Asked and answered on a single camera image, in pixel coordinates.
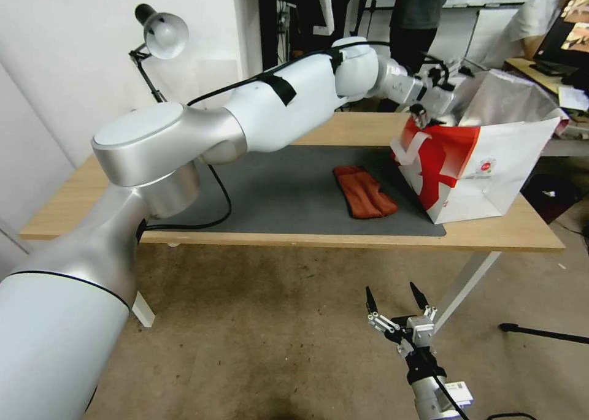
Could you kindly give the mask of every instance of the gray mat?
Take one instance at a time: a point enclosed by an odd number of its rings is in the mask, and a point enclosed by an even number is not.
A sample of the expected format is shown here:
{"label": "gray mat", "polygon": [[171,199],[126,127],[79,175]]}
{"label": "gray mat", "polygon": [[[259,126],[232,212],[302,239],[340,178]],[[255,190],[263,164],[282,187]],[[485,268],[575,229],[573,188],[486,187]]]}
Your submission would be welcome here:
{"label": "gray mat", "polygon": [[[333,175],[337,166],[363,166],[399,206],[386,218],[350,217]],[[248,153],[215,166],[233,202],[233,213],[207,232],[444,236],[390,159],[388,147],[288,146]],[[223,216],[227,205],[214,177],[199,167],[201,194],[184,212],[150,224],[201,224]]]}

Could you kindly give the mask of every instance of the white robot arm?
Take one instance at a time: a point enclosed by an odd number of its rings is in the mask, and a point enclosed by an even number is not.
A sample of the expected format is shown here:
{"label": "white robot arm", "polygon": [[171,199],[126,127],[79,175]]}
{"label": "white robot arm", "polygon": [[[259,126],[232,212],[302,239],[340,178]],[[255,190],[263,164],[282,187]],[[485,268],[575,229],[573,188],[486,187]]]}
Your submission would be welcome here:
{"label": "white robot arm", "polygon": [[160,103],[94,136],[110,180],[106,192],[76,229],[0,283],[3,419],[83,415],[133,306],[141,233],[148,219],[175,215],[196,200],[195,158],[218,164],[247,151],[279,150],[365,96],[421,102],[435,115],[444,113],[451,93],[408,77],[393,60],[358,44],[364,41],[340,40],[331,55],[265,73],[235,89],[220,109]]}

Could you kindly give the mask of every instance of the table leg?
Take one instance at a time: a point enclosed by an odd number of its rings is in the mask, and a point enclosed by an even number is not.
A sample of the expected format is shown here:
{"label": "table leg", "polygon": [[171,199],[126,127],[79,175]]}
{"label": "table leg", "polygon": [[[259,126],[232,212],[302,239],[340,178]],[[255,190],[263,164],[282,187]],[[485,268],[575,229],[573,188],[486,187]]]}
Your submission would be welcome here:
{"label": "table leg", "polygon": [[139,319],[139,322],[141,322],[144,327],[152,327],[153,321],[155,320],[155,314],[153,314],[152,309],[147,305],[147,302],[139,291],[137,292],[137,297],[135,297],[135,303],[133,304],[133,314]]}
{"label": "table leg", "polygon": [[486,253],[474,253],[458,277],[454,280],[450,289],[437,305],[435,332],[438,332],[450,315],[458,308],[464,298],[471,292],[474,286],[482,279],[488,269],[501,254],[500,251]]}

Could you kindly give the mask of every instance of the red and white bag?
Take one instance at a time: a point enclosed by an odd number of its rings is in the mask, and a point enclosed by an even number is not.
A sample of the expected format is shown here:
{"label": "red and white bag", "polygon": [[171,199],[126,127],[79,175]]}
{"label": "red and white bag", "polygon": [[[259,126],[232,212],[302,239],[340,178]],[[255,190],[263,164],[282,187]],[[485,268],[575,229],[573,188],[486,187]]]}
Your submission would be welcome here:
{"label": "red and white bag", "polygon": [[562,110],[533,83],[489,71],[456,89],[458,126],[420,130],[410,119],[391,148],[435,224],[503,216]]}

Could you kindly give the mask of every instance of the monitor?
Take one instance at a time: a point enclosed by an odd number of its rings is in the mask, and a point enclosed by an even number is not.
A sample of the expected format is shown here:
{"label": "monitor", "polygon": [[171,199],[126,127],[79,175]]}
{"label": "monitor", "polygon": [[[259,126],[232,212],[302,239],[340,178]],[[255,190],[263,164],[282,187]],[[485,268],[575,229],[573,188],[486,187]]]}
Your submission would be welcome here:
{"label": "monitor", "polygon": [[569,0],[534,57],[589,71],[589,0]]}

